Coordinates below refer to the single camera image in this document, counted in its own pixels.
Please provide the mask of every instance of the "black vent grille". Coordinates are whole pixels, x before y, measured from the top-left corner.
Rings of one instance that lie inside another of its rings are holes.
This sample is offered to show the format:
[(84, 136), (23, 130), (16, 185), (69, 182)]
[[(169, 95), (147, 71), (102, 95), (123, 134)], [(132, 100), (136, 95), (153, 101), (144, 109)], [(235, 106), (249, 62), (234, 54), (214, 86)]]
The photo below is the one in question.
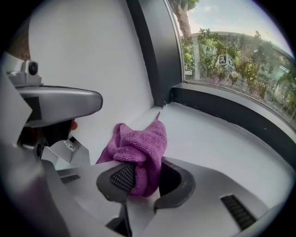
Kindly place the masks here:
[(66, 184), (66, 183), (72, 182), (74, 180), (77, 180), (79, 178), (80, 178), (79, 175), (69, 175), (69, 176), (62, 177), (61, 181), (63, 184)]
[(256, 219), (234, 195), (225, 196), (220, 199), (242, 231), (256, 222)]
[(123, 169), (117, 171), (110, 177), (111, 183), (123, 190), (126, 193), (130, 193), (135, 185), (135, 166), (129, 164)]

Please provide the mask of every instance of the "foliage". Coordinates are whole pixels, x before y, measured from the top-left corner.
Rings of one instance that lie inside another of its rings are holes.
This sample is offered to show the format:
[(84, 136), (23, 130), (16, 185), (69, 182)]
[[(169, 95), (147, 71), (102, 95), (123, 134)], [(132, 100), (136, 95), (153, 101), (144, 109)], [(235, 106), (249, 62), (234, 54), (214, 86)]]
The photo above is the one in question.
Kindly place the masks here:
[(174, 5), (180, 5), (181, 8), (184, 10), (185, 5), (187, 4), (187, 11), (192, 10), (195, 8), (196, 4), (199, 2), (199, 0), (169, 0), (171, 4)]
[[(275, 106), (279, 106), (290, 116), (296, 116), (295, 66), (288, 57), (274, 50), (271, 42), (262, 40), (258, 31), (254, 37), (233, 33), (218, 35), (209, 29), (200, 29), (199, 32), (199, 67), (202, 79), (208, 81), (212, 78), (216, 84), (216, 80), (229, 78), (232, 85), (239, 80), (240, 87), (246, 81), (247, 88), (243, 88), (245, 93), (265, 100), (266, 93), (269, 92), (269, 102), (275, 103)], [(206, 52), (206, 46), (215, 46), (216, 53)], [(233, 58), (235, 71), (216, 65), (218, 56), (224, 54)], [(278, 75), (279, 67), (287, 70), (276, 84), (278, 76), (275, 78), (275, 75)]]
[(195, 58), (194, 58), (194, 46), (192, 40), (181, 40), (183, 56), (184, 56), (184, 65), (185, 71), (194, 71), (195, 70)]

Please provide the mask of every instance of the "tree trunk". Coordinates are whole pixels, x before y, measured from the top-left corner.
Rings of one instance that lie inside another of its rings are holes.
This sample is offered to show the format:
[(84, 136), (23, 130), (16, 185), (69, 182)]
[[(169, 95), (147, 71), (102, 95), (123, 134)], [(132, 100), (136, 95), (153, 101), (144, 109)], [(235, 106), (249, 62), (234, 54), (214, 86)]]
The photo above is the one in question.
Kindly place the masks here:
[(188, 20), (188, 16), (187, 16), (188, 4), (186, 4), (184, 9), (182, 9), (181, 5), (176, 4), (174, 1), (172, 1), (171, 6), (173, 9), (173, 12), (177, 16), (180, 30), (183, 34), (184, 40), (190, 40), (191, 39), (191, 28), (190, 28), (189, 20)]
[[(177, 16), (180, 30), (183, 34), (183, 40), (184, 40), (185, 44), (191, 45), (193, 50), (195, 50), (194, 45), (193, 45), (193, 41), (192, 41), (192, 36), (191, 36), (191, 28), (190, 28), (189, 20), (188, 20), (188, 16), (187, 16), (188, 3), (186, 3), (184, 8), (182, 9), (182, 7), (180, 5), (181, 1), (179, 3), (177, 3), (174, 0), (169, 0), (169, 2), (171, 4), (173, 13)], [(195, 79), (195, 55), (194, 55), (194, 53), (192, 55), (192, 58), (193, 58), (192, 75), (186, 76), (186, 79), (188, 79), (188, 80)]]

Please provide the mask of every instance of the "black slot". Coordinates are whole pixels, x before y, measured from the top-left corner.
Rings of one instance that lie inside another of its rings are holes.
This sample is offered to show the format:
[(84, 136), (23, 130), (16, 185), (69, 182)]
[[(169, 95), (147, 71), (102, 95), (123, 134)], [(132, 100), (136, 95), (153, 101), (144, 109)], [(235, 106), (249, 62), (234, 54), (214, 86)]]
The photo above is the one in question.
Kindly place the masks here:
[(74, 143), (74, 142), (77, 141), (76, 138), (74, 138), (74, 137), (71, 137), (69, 140), (70, 140), (72, 143)]
[(77, 180), (79, 178), (80, 178), (79, 175), (69, 175), (69, 176), (66, 176), (66, 177), (62, 177), (61, 181), (62, 181), (63, 184), (66, 184), (66, 183), (72, 182), (74, 180)]
[(112, 219), (106, 227), (123, 236), (132, 237), (126, 205), (122, 205), (119, 217)]
[(160, 198), (154, 203), (154, 209), (175, 208), (182, 205), (192, 196), (195, 185), (190, 172), (163, 158), (159, 182)]
[(110, 177), (111, 183), (120, 190), (129, 194), (135, 186), (135, 165), (126, 165)]
[(242, 231), (256, 222), (254, 216), (234, 195), (225, 196), (220, 199)]
[(24, 101), (26, 101), (28, 106), (30, 106), (32, 109), (32, 113), (28, 118), (28, 122), (34, 121), (34, 120), (41, 120), (42, 116), (41, 116), (39, 97), (34, 96), (34, 97), (24, 98)]

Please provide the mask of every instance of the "black window sill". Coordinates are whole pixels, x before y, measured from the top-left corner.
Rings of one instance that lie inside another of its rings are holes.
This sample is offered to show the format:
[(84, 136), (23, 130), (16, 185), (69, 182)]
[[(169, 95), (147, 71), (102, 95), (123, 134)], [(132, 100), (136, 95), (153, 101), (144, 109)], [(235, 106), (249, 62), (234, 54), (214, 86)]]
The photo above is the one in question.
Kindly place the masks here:
[(211, 85), (180, 83), (173, 101), (236, 124), (270, 145), (296, 170), (296, 131), (281, 116), (256, 100)]

